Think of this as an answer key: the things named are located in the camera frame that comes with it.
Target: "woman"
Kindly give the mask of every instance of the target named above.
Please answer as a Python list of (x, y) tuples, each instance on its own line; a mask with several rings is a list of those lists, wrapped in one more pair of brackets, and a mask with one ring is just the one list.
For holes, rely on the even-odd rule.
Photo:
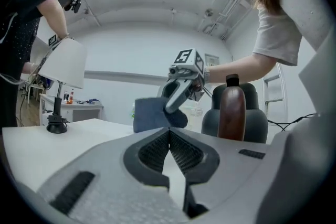
[(302, 36), (316, 51), (334, 25), (325, 0), (257, 0), (257, 4), (259, 29), (253, 53), (225, 65), (207, 67), (206, 83), (225, 83), (225, 77), (232, 73), (242, 82), (258, 80), (277, 62), (296, 66)]
[[(58, 38), (68, 37), (64, 10), (74, 0), (12, 0), (2, 13), (0, 28), (0, 74), (19, 80), (22, 73), (31, 73), (30, 51), (36, 38), (40, 18), (44, 16)], [(0, 134), (2, 127), (17, 126), (16, 100), (18, 86), (0, 77)]]

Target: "white table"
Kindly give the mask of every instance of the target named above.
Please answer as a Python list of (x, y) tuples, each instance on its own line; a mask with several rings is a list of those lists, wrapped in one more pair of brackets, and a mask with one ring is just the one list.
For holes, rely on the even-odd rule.
[[(55, 97), (46, 95), (46, 94), (41, 94), (40, 95), (40, 111), (39, 111), (39, 118), (40, 118), (40, 125), (43, 125), (43, 108), (44, 105), (48, 106), (49, 104), (49, 110), (54, 110), (54, 103), (55, 103)], [(103, 109), (103, 105), (93, 105), (93, 104), (79, 104), (76, 101), (74, 101), (72, 104), (66, 104), (63, 103), (61, 104), (61, 115), (63, 118), (67, 119), (69, 122), (73, 121), (78, 121), (74, 119), (73, 117), (73, 112), (78, 111), (78, 110), (88, 110), (88, 111), (97, 111), (98, 112), (98, 118), (101, 119), (101, 112)], [(89, 115), (87, 117), (90, 117), (91, 119), (95, 118), (94, 115)]]
[(45, 126), (3, 128), (13, 176), (33, 191), (90, 148), (130, 134), (133, 126), (98, 119), (68, 123), (64, 134), (49, 133)]
[(29, 81), (25, 81), (25, 85), (26, 87), (28, 87), (28, 95), (25, 96), (25, 98), (27, 98), (28, 96), (28, 100), (27, 100), (27, 104), (29, 104), (29, 99), (30, 99), (30, 89), (34, 88), (36, 90), (42, 90), (42, 93), (44, 93), (45, 89), (43, 86), (37, 85), (37, 84), (32, 84), (30, 85), (31, 82)]

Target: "gray chair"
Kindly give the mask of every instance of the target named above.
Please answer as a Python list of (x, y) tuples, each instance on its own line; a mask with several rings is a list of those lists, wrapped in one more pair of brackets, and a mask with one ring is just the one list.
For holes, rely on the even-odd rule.
[[(246, 125), (244, 141), (254, 143), (266, 143), (268, 122), (266, 115), (259, 109), (258, 93), (251, 83), (241, 84), (246, 100)], [(212, 95), (212, 109), (203, 117), (202, 133), (217, 136), (219, 125), (219, 109), (221, 107), (221, 97), (226, 85), (218, 86)]]

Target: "white lampshade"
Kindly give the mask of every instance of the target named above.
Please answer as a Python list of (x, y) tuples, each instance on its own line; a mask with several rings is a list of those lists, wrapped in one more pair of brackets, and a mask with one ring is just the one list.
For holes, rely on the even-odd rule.
[(83, 89), (87, 50), (77, 41), (66, 38), (50, 54), (39, 74), (45, 78)]

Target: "white t-shirt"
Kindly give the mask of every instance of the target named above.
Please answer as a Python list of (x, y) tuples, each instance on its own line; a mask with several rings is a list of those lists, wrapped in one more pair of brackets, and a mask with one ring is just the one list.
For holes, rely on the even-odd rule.
[(334, 15), (326, 0), (280, 0), (280, 5), (284, 12), (276, 16), (258, 7), (259, 29), (253, 52), (296, 66), (302, 36), (316, 51), (331, 31)]

